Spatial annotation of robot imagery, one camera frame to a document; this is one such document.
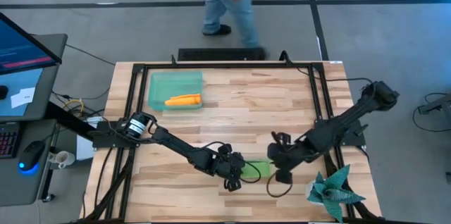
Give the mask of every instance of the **black mat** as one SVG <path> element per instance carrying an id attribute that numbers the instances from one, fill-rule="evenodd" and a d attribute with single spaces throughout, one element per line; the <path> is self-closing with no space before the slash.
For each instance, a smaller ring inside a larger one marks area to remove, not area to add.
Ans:
<path id="1" fill-rule="evenodd" d="M 178 61 L 259 61 L 265 58 L 262 48 L 178 50 Z"/>

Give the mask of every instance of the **computer screen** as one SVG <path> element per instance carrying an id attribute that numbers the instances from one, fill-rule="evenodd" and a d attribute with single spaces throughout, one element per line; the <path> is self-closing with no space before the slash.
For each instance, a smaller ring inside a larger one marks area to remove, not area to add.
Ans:
<path id="1" fill-rule="evenodd" d="M 60 58 L 0 13 L 0 75 L 60 62 Z"/>

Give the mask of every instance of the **wooden table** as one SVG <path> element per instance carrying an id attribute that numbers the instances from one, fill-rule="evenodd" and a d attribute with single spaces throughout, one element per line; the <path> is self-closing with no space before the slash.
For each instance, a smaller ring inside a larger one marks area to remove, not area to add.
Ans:
<path id="1" fill-rule="evenodd" d="M 123 116 L 133 63 L 117 63 L 106 103 L 105 116 L 117 120 Z M 341 63 L 324 62 L 327 79 L 346 77 Z M 271 131 L 298 137 L 313 126 L 316 114 L 309 78 L 296 69 L 197 69 L 203 72 L 203 108 L 191 111 L 156 112 L 147 105 L 146 89 L 143 111 L 155 115 L 159 125 L 177 137 L 200 147 L 208 142 L 232 144 L 245 159 L 266 158 L 266 148 L 273 140 Z M 155 72 L 174 70 L 150 70 Z M 137 79 L 132 111 L 136 109 L 140 75 Z M 321 83 L 316 81 L 323 114 Z M 334 114 L 352 105 L 345 81 L 328 83 Z M 92 162 L 85 201 L 87 214 L 93 209 L 94 195 L 106 149 L 99 150 Z M 365 155 L 355 147 L 342 148 L 351 188 L 366 197 L 364 203 L 376 215 L 381 214 L 371 171 Z M 116 150 L 111 153 L 101 181 L 99 201 L 111 183 Z M 320 171 L 326 176 L 323 158 L 302 163 L 293 172 L 290 193 L 275 199 L 266 193 L 267 179 L 257 184 L 243 184 L 228 192 L 223 179 L 195 170 L 185 158 L 157 144 L 137 149 L 128 197 L 127 222 L 175 221 L 309 221 L 332 220 L 322 206 L 306 200 L 305 185 Z M 277 194 L 287 185 L 271 183 Z M 116 194 L 113 217 L 118 216 L 122 189 Z"/>

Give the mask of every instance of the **green object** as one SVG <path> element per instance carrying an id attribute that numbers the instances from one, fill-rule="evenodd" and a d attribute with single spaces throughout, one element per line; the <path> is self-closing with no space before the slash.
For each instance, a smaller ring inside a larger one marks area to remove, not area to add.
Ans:
<path id="1" fill-rule="evenodd" d="M 248 163 L 251 163 L 253 166 L 255 166 L 255 168 L 257 168 L 260 171 L 262 178 L 269 178 L 269 176 L 271 175 L 271 167 L 269 165 L 269 160 L 253 160 L 253 161 L 246 160 L 246 161 Z M 242 171 L 241 178 L 257 179 L 259 177 L 259 173 L 255 170 L 255 168 L 246 163 L 246 166 L 241 169 Z"/>
<path id="2" fill-rule="evenodd" d="M 202 72 L 152 73 L 149 88 L 149 106 L 154 111 L 175 109 L 194 109 L 201 104 L 184 106 L 167 106 L 164 101 L 184 94 L 202 95 Z"/>
<path id="3" fill-rule="evenodd" d="M 316 181 L 307 198 L 307 200 L 311 202 L 323 203 L 327 212 L 340 221 L 340 223 L 343 223 L 343 213 L 341 211 L 340 203 L 352 204 L 365 199 L 354 192 L 342 189 L 342 185 L 349 172 L 350 166 L 346 165 L 326 180 L 324 180 L 323 176 L 318 172 Z"/>

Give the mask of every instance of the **white paper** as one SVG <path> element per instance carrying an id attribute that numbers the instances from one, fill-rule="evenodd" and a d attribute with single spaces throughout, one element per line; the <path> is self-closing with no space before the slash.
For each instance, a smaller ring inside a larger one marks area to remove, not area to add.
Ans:
<path id="1" fill-rule="evenodd" d="M 102 121 L 102 117 L 88 118 L 87 122 L 94 128 L 97 128 L 97 123 Z M 77 161 L 82 161 L 87 158 L 94 157 L 94 150 L 92 148 L 92 141 L 77 135 Z"/>
<path id="2" fill-rule="evenodd" d="M 29 104 L 33 102 L 33 96 L 35 95 L 35 88 L 21 89 L 18 94 L 11 96 L 11 108 L 18 107 L 23 104 Z"/>

